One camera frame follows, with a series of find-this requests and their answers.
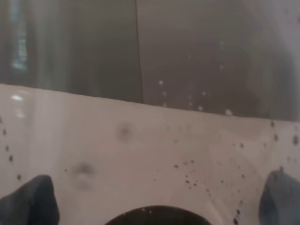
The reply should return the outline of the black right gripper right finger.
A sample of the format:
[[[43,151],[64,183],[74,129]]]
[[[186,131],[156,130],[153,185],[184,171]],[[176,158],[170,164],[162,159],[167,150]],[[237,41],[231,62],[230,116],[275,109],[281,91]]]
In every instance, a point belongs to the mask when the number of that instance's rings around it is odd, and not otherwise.
[[[300,223],[300,182],[283,170],[268,175],[259,203],[259,224]]]

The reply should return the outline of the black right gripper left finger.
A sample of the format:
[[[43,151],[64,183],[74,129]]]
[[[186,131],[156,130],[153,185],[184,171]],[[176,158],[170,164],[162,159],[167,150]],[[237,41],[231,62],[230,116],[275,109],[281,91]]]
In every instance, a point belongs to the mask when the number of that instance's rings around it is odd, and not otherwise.
[[[2,225],[57,225],[59,208],[49,175],[38,175],[0,199]]]

